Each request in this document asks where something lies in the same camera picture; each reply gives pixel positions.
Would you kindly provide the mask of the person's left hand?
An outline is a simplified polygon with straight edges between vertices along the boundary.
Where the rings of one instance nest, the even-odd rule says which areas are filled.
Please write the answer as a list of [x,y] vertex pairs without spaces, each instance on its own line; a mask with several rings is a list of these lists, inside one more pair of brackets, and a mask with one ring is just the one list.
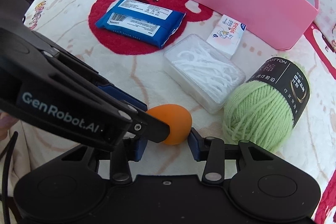
[[0,141],[7,138],[9,129],[18,122],[18,119],[8,113],[1,112],[0,117]]

